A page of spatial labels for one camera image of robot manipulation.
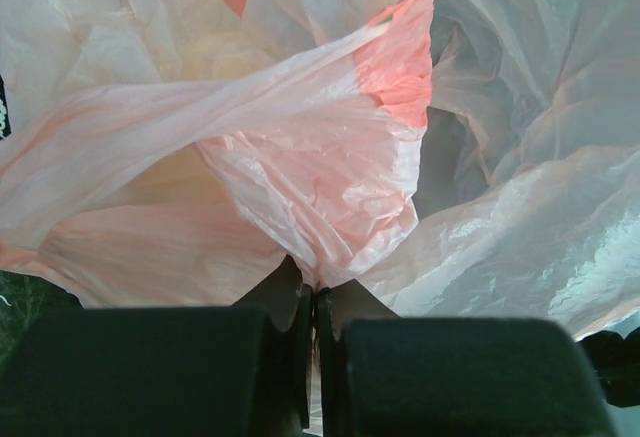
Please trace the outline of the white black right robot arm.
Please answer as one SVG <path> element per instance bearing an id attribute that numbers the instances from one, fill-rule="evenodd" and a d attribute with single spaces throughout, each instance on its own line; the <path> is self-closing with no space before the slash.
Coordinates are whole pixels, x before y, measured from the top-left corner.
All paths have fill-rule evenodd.
<path id="1" fill-rule="evenodd" d="M 639 339 L 636 328 L 626 337 L 603 330 L 580 341 L 606 401 L 612 406 L 628 408 L 640 403 Z"/>

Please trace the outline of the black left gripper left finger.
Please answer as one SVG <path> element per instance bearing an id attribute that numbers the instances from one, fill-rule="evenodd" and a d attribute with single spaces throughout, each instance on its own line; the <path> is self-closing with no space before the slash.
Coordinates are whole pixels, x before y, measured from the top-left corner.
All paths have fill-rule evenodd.
<path id="1" fill-rule="evenodd" d="M 37 321 L 1 376 L 5 436 L 300 436 L 311 290 L 291 257 L 226 307 Z"/>

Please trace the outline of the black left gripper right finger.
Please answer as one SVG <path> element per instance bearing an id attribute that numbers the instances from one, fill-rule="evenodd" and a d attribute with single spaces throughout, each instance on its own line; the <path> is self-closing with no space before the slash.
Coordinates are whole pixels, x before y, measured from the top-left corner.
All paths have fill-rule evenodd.
<path id="1" fill-rule="evenodd" d="M 528 318 L 401 318 L 359 282 L 316 299 L 328 436 L 611 436 L 583 351 Z"/>

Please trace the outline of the pink plastic bag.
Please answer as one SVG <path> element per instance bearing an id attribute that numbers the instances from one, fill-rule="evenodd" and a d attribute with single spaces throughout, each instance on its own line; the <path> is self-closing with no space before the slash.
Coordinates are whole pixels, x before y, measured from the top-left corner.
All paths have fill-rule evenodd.
<path id="1" fill-rule="evenodd" d="M 1 76 L 1 266 L 87 307 L 639 309 L 639 0 L 1 0 Z"/>

